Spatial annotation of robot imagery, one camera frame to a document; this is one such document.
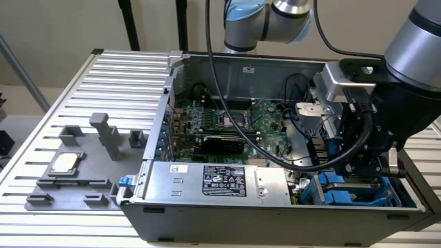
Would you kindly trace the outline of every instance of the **green circuit board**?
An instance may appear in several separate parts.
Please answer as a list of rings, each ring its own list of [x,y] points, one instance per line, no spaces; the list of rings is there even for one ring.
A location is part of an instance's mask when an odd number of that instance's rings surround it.
[[[176,162],[206,162],[247,164],[248,159],[264,158],[248,144],[244,146],[242,154],[208,155],[204,154],[198,145],[199,139],[204,138],[204,130],[210,130],[211,135],[236,136],[238,134],[226,134],[226,131],[235,131],[235,127],[227,126],[223,122],[224,110],[206,109],[198,103],[182,101],[176,104],[183,108],[186,115],[182,115],[180,122],[187,125],[187,132],[178,133],[175,136],[175,160]],[[283,112],[276,108],[271,101],[258,101],[248,110],[232,110],[232,115],[244,116],[238,122],[243,123],[246,131],[258,133],[252,137],[259,137],[256,142],[272,155],[280,156],[290,145],[287,133],[283,124]]]

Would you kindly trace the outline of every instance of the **blue latch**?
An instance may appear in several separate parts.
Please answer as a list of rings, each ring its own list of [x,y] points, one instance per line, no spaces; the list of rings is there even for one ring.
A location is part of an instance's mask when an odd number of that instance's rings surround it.
[[[122,177],[118,185],[120,187],[130,187],[130,186],[132,186],[132,181],[134,181],[132,177]]]

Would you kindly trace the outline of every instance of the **black pole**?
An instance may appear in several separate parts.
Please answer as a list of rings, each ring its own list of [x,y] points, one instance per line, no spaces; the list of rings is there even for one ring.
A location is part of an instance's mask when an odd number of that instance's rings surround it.
[[[142,49],[139,47],[131,0],[118,0],[118,3],[119,3],[119,8],[122,9],[123,12],[126,31],[127,31],[127,36],[130,38],[131,49],[132,51],[140,51]]]
[[[176,0],[179,49],[188,51],[187,0]]]

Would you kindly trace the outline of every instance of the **black wire bundle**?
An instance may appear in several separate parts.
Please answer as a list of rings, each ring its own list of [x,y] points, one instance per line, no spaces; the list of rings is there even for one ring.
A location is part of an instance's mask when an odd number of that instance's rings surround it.
[[[215,62],[214,62],[214,51],[212,51],[212,39],[211,39],[211,25],[210,25],[210,5],[211,5],[211,1],[206,0],[206,41],[207,41],[207,50],[208,50],[208,58],[210,58],[210,64],[211,64],[211,69],[212,69],[212,73],[214,73],[214,79],[215,79],[215,84],[216,84],[216,91],[219,94],[219,99],[220,102],[223,104],[223,107],[226,109],[226,113],[231,119],[231,122],[234,124],[234,126],[236,127],[238,132],[240,133],[242,137],[244,138],[244,140],[248,142],[248,144],[256,149],[256,151],[259,151],[259,153],[262,153],[264,155],[264,157],[275,162],[280,167],[288,169],[288,170],[295,170],[299,172],[316,172],[316,171],[322,171],[323,169],[328,169],[331,167],[336,167],[340,166],[345,163],[345,161],[352,158],[353,156],[356,156],[359,150],[364,147],[364,145],[368,142],[368,138],[371,136],[372,133],[372,128],[373,128],[373,120],[372,120],[372,113],[365,112],[361,115],[361,119],[364,121],[364,129],[359,135],[359,139],[355,142],[353,146],[349,147],[336,158],[333,158],[331,161],[328,161],[324,164],[320,165],[314,165],[314,166],[298,166],[298,165],[292,165],[284,161],[282,161],[279,158],[276,158],[272,154],[270,154],[246,135],[244,131],[240,129],[240,126],[235,120],[235,118],[231,115],[231,111],[230,108],[227,106],[226,103],[226,99],[224,99],[224,95],[222,92],[222,88],[219,86],[219,77],[218,77],[218,73],[216,73],[216,68],[215,68]]]
[[[323,30],[323,26],[322,26],[322,24],[320,24],[320,19],[319,19],[319,4],[318,4],[318,0],[315,0],[314,3],[315,3],[315,20],[316,20],[318,30],[319,30],[320,37],[323,38],[327,47],[328,47],[333,52],[340,53],[340,54],[343,54],[343,55],[349,55],[349,56],[357,56],[357,57],[367,57],[367,58],[379,58],[379,59],[383,59],[383,58],[384,58],[383,55],[372,54],[372,53],[349,52],[349,51],[340,50],[340,49],[337,49],[337,48],[335,48],[335,47],[332,46],[329,40],[327,39],[327,36],[325,36],[324,30]]]

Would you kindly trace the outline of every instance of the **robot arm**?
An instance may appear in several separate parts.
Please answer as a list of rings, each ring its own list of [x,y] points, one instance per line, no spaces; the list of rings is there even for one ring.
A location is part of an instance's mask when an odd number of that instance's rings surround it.
[[[308,32],[312,19],[308,0],[275,0],[266,6],[262,1],[251,8],[254,11],[244,14],[251,2],[258,1],[232,0],[226,27],[227,52],[250,53],[260,40],[288,43]],[[347,110],[340,124],[339,154],[360,140],[359,110],[348,104],[348,92],[356,91],[351,88],[365,90],[376,110],[369,139],[347,160],[351,169],[340,167],[340,174],[405,176],[404,170],[392,168],[389,164],[396,163],[389,163],[383,156],[391,149],[400,151],[408,138],[441,114],[440,13],[441,1],[420,0],[385,58],[344,59],[329,62],[324,68],[327,100],[343,102]]]
[[[403,150],[408,138],[441,114],[440,13],[440,1],[420,0],[384,59],[344,59],[325,66],[327,100],[347,102],[344,89],[364,88],[376,108],[369,141],[349,161],[352,170],[341,169],[340,174],[405,176],[403,168],[389,166],[396,163],[385,159],[384,153]],[[341,144],[348,146],[357,139],[357,118],[349,105],[344,106]]]
[[[226,53],[255,53],[259,41],[300,41],[312,23],[310,0],[231,0]]]

